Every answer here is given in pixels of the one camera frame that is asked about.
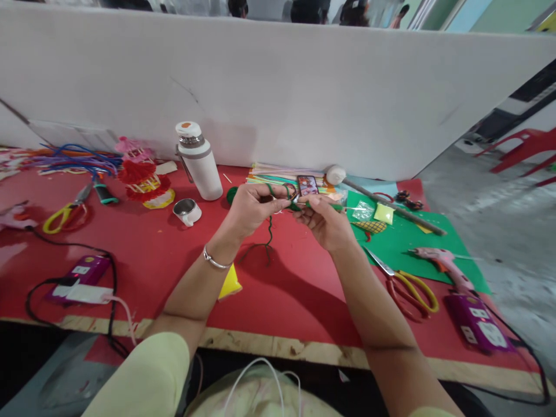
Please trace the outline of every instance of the hand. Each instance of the hand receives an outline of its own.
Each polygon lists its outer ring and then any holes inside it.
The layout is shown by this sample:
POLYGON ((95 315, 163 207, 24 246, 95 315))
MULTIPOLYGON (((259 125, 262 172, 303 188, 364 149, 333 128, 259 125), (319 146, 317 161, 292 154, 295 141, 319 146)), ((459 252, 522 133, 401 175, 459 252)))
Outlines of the hand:
POLYGON ((329 252, 357 245, 357 240, 345 213, 338 213, 330 205, 336 202, 323 195, 309 195, 299 199, 300 203, 309 202, 311 208, 294 212, 297 223, 311 229, 317 242, 329 252))
POLYGON ((251 236, 267 217, 288 207, 291 202, 287 199, 286 187, 271 187, 276 199, 272 197, 266 184, 241 185, 219 231, 222 229, 225 233, 243 240, 251 236))

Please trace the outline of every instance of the wooden table edge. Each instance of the wooden table edge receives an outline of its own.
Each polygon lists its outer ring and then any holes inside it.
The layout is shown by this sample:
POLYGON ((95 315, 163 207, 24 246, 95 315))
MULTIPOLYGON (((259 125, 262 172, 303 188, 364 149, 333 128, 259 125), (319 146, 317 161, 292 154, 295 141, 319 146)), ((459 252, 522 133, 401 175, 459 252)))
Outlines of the wooden table edge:
MULTIPOLYGON (((26 319, 0 317, 0 320, 37 325, 36 322, 26 319)), ((139 323, 134 323, 136 337, 141 338, 152 322, 151 319, 143 319, 139 323)), ((68 315, 60 323, 60 327, 65 330, 106 334, 108 332, 108 319, 68 315)), ((115 320, 113 333, 115 336, 129 336, 127 321, 115 320)), ((365 353, 360 347, 338 346, 331 343, 309 342, 215 327, 206 328, 199 346, 259 356, 369 369, 365 353)), ((468 383, 496 390, 526 394, 540 395, 542 393, 540 375, 535 372, 446 359, 427 358, 427 360, 436 377, 442 381, 468 383)), ((548 381, 548 388, 551 396, 556 396, 556 387, 550 381, 548 381)))

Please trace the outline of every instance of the red and yellow scissors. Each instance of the red and yellow scissors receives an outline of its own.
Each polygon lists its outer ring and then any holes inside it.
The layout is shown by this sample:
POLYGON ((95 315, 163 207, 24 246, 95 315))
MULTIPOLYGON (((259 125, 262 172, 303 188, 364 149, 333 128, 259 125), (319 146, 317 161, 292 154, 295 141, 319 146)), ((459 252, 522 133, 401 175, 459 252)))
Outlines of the red and yellow scissors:
POLYGON ((43 225, 42 231, 47 235, 53 235, 60 232, 69 232, 83 226, 89 219, 90 215, 89 209, 87 208, 87 205, 85 205, 85 200, 89 196, 92 187, 93 184, 89 183, 89 185, 77 194, 75 201, 66 204, 56 213, 51 215, 43 225), (51 229, 50 226, 59 217, 61 217, 61 219, 58 223, 58 227, 51 229))
POLYGON ((420 320, 415 317, 413 313, 401 303, 401 300, 398 298, 398 294, 406 301, 408 301, 412 306, 416 307, 417 310, 421 313, 421 317, 423 319, 429 319, 431 313, 436 313, 439 310, 440 307, 438 305, 436 296, 429 288, 429 286, 425 284, 421 279, 407 272, 394 271, 392 268, 382 262, 369 249, 364 246, 363 249, 367 251, 369 256, 374 259, 379 268, 386 274, 386 289, 388 290, 388 293, 393 298, 400 311, 407 318, 420 322, 420 320), (400 286, 395 279, 401 281, 403 283, 403 286, 400 286), (423 298, 413 286, 412 282, 415 283, 425 293, 425 295, 429 299, 430 305, 423 300, 423 298))

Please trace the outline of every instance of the thermos lid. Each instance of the thermos lid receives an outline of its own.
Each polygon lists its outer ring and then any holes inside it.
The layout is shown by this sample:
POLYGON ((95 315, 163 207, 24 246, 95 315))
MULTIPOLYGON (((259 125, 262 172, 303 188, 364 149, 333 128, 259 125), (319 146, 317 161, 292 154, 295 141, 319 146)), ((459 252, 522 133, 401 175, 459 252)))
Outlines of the thermos lid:
POLYGON ((186 148, 197 148, 204 143, 201 127, 195 122, 180 122, 175 131, 180 135, 180 144, 186 148))

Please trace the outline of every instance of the red table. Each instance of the red table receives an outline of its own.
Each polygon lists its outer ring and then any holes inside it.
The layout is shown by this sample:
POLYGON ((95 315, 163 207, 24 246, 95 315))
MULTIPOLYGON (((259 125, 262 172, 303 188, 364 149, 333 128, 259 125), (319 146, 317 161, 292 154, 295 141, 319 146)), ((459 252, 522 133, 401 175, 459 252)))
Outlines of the red table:
MULTIPOLYGON (((247 168, 220 166, 232 180, 222 178, 225 191, 245 182, 247 168)), ((140 203, 125 201, 124 186, 105 179, 122 202, 105 207, 94 193, 87 200, 93 214, 82 229, 50 236, 59 242, 79 242, 109 250, 118 265, 118 295, 130 306, 140 336, 160 312, 181 276, 202 251, 203 245, 226 216, 223 197, 202 200, 183 171, 169 175, 176 200, 195 199, 203 215, 187 229, 174 216, 171 206, 148 210, 140 203)), ((58 173, 39 176, 25 171, 0 182, 0 209, 29 200, 28 212, 42 222, 70 202, 87 182, 88 175, 58 173)), ((404 184, 411 188, 412 180, 404 184)), ((320 363, 368 368, 361 341, 349 316, 340 282, 330 256, 316 243, 309 230, 294 222, 291 214, 273 216, 272 263, 266 266, 264 248, 256 248, 241 264, 236 263, 243 290, 217 303, 209 320, 202 346, 303 359, 320 363)), ((264 225, 250 237, 251 243, 266 242, 264 225)), ((49 278, 68 272, 76 260, 92 253, 77 247, 46 244, 30 232, 0 233, 0 317, 27 321, 24 301, 30 289, 49 278)), ((99 282, 111 287, 111 274, 99 282)), ((449 286, 428 280, 442 300, 449 286)), ((64 328, 106 332, 109 306, 64 308, 43 299, 48 288, 35 292, 35 313, 64 328)), ((410 322, 423 353, 440 379, 467 382, 528 393, 539 393, 538 368, 524 349, 518 353, 486 356, 465 347, 447 310, 423 324, 410 322)), ((123 309, 116 313, 115 334, 126 335, 123 309)))

